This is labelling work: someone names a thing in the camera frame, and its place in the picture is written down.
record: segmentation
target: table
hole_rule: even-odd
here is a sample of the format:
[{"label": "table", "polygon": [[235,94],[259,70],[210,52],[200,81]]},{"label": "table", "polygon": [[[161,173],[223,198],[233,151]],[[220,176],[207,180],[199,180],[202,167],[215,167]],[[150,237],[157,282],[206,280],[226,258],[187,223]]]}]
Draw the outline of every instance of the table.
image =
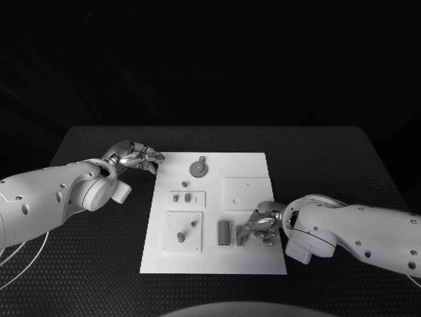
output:
[{"label": "table", "polygon": [[[78,126],[50,166],[99,158],[130,139],[164,152],[264,152],[278,202],[324,194],[347,203],[408,211],[389,173],[359,127]],[[343,250],[285,258],[288,275],[138,274],[156,177],[128,170],[133,192],[85,211],[50,231],[22,278],[0,292],[0,314],[16,316],[160,316],[220,301],[265,301],[338,316],[421,315],[421,290],[406,276],[360,263]],[[0,286],[29,263],[42,238],[0,269]]]}]

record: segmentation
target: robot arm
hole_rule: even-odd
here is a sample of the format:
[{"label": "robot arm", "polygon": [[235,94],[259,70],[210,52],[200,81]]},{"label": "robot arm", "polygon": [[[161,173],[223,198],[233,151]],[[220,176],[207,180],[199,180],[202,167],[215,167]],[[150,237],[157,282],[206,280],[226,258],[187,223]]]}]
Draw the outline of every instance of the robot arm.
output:
[{"label": "robot arm", "polygon": [[0,250],[40,236],[84,210],[110,199],[122,203],[131,187],[118,180],[124,167],[156,174],[164,157],[150,147],[122,141],[101,159],[42,168],[0,181]]},{"label": "robot arm", "polygon": [[285,254],[304,264],[313,254],[330,258],[340,245],[362,262],[421,277],[421,216],[412,213],[308,195],[290,205],[261,203],[243,234],[261,232],[265,240],[269,225],[282,226]]}]

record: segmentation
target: screw hole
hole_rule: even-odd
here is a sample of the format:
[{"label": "screw hole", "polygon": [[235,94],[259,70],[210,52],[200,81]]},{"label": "screw hole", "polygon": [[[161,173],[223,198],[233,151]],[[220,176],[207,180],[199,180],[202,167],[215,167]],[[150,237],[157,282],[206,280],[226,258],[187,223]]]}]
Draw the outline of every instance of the screw hole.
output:
[{"label": "screw hole", "polygon": [[27,215],[27,212],[29,212],[29,205],[25,204],[25,205],[22,206],[22,213],[23,213],[25,215]]}]

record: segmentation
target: dark backdrop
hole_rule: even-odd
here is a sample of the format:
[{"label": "dark backdrop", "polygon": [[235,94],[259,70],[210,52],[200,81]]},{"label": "dark backdrop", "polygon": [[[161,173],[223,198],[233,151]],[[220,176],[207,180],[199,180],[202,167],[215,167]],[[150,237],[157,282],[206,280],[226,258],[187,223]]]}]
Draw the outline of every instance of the dark backdrop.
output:
[{"label": "dark backdrop", "polygon": [[421,6],[0,7],[0,178],[160,124],[357,125],[421,213]]}]

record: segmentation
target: textured table surface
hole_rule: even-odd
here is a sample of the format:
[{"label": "textured table surface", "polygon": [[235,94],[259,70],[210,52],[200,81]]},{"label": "textured table surface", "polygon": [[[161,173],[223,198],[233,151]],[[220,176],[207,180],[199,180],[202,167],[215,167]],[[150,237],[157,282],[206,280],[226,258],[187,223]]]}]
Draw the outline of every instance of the textured table surface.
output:
[{"label": "textured table surface", "polygon": [[[74,127],[50,166],[99,158],[124,139],[164,152],[264,152],[278,202],[324,194],[408,211],[357,127]],[[333,258],[313,256],[310,265],[285,258],[287,276],[138,274],[156,176],[128,170],[121,180],[133,187],[125,203],[110,201],[50,231],[35,264],[0,292],[0,316],[160,316],[235,300],[288,303],[338,316],[421,316],[421,290],[406,276],[360,263],[341,248]],[[27,242],[0,269],[0,286],[42,239]]]}]

